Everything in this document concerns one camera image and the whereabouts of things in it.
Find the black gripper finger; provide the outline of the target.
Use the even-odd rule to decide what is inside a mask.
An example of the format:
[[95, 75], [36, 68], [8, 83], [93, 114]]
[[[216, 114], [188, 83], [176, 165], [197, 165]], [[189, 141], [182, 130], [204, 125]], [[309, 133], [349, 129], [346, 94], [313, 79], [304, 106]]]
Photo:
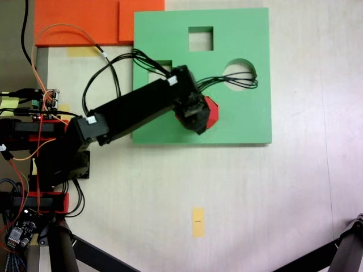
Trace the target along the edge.
[[188, 117], [182, 117], [182, 125], [190, 131], [201, 135], [206, 131], [210, 112], [199, 112]]

